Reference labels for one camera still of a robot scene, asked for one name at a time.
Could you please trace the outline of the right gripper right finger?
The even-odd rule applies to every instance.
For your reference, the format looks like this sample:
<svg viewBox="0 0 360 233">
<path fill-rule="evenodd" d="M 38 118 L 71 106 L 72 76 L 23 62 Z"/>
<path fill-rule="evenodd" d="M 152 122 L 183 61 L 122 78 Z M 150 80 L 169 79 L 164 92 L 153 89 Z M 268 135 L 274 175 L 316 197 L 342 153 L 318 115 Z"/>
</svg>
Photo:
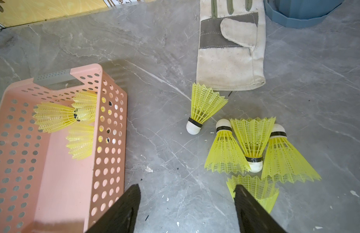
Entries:
<svg viewBox="0 0 360 233">
<path fill-rule="evenodd" d="M 243 185 L 238 184 L 234 193 L 235 209 L 241 233 L 286 232 Z"/>
</svg>

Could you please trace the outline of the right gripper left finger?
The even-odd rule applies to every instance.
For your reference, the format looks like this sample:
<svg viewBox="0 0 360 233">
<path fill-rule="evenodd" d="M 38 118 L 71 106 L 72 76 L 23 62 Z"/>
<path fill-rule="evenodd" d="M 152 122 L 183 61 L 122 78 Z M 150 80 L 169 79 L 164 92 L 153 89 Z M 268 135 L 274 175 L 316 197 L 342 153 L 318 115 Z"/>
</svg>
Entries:
<svg viewBox="0 0 360 233">
<path fill-rule="evenodd" d="M 133 233 L 141 201 L 138 184 L 131 185 L 88 233 Z"/>
</svg>

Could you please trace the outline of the pink plastic storage basket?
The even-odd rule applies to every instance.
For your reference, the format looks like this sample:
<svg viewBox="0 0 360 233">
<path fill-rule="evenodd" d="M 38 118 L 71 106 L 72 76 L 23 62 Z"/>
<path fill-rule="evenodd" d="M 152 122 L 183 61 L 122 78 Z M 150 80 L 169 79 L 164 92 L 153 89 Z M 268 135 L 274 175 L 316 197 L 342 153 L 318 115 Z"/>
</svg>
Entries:
<svg viewBox="0 0 360 233">
<path fill-rule="evenodd" d="M 97 95 L 91 155 L 72 158 L 68 128 L 45 133 L 41 103 Z M 0 233 L 87 231 L 123 195 L 127 93 L 91 64 L 12 83 L 0 103 Z"/>
</svg>

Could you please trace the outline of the yellow shuttlecock two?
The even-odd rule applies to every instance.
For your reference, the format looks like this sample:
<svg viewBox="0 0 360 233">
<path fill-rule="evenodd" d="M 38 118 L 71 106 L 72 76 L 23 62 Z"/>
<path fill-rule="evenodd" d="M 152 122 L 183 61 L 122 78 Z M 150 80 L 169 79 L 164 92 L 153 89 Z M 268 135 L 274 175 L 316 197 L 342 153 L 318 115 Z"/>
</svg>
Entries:
<svg viewBox="0 0 360 233">
<path fill-rule="evenodd" d="M 74 118 L 79 122 L 90 124 L 95 121 L 97 108 L 97 94 L 78 92 L 73 98 Z"/>
</svg>

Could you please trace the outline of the yellow shuttlecock one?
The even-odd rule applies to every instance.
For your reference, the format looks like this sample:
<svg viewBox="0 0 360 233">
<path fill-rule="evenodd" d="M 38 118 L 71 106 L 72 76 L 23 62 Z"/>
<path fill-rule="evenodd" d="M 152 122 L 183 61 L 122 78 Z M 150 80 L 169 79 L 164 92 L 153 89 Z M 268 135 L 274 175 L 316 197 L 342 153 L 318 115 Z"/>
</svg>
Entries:
<svg viewBox="0 0 360 233">
<path fill-rule="evenodd" d="M 38 104 L 34 109 L 35 124 L 46 133 L 60 131 L 77 122 L 74 110 L 55 103 Z"/>
</svg>

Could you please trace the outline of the yellow shuttlecock four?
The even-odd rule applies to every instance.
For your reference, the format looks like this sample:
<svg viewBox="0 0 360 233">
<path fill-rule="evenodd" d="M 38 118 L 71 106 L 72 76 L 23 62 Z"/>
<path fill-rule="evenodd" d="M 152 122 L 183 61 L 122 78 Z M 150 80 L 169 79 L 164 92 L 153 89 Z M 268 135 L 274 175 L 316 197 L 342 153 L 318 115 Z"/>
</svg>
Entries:
<svg viewBox="0 0 360 233">
<path fill-rule="evenodd" d="M 227 104 L 225 96 L 204 84 L 193 83 L 191 98 L 191 116 L 188 119 L 186 129 L 191 135 L 197 135 L 205 121 L 216 114 Z"/>
</svg>

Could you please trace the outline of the yellow shuttlecock three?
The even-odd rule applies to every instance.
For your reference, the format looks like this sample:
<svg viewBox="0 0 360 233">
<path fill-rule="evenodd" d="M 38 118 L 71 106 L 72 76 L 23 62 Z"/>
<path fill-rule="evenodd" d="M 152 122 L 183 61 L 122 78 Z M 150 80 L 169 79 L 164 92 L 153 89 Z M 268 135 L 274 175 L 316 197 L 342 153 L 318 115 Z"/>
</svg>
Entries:
<svg viewBox="0 0 360 233">
<path fill-rule="evenodd" d="M 73 159 L 82 160 L 92 155 L 94 126 L 74 124 L 70 127 L 66 147 Z"/>
</svg>

